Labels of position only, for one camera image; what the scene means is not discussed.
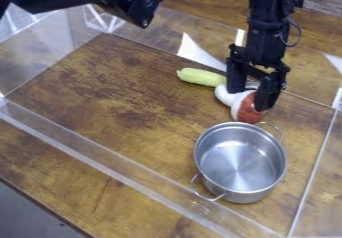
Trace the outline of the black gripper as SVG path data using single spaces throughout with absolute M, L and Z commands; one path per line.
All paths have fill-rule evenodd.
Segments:
M 230 44 L 226 64 L 226 91 L 234 94 L 244 91 L 246 77 L 260 80 L 254 96 L 254 110 L 265 111 L 275 105 L 285 88 L 285 75 L 289 67 L 283 63 L 283 55 L 271 51 L 254 52 L 246 47 Z

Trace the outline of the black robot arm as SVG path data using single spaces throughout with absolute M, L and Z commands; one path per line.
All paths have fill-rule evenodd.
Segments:
M 85 4 L 98 6 L 124 21 L 140 28 L 149 25 L 158 5 L 173 0 L 0 0 L 0 18 L 9 5 L 15 5 L 30 14 L 43 13 Z M 188 8 L 201 8 L 205 3 L 217 4 L 226 0 L 178 0 Z M 254 109 L 273 107 L 289 67 L 283 63 L 289 28 L 295 25 L 289 15 L 303 6 L 303 0 L 248 0 L 248 32 L 244 46 L 232 44 L 226 58 L 226 91 L 244 90 L 246 78 L 259 80 Z

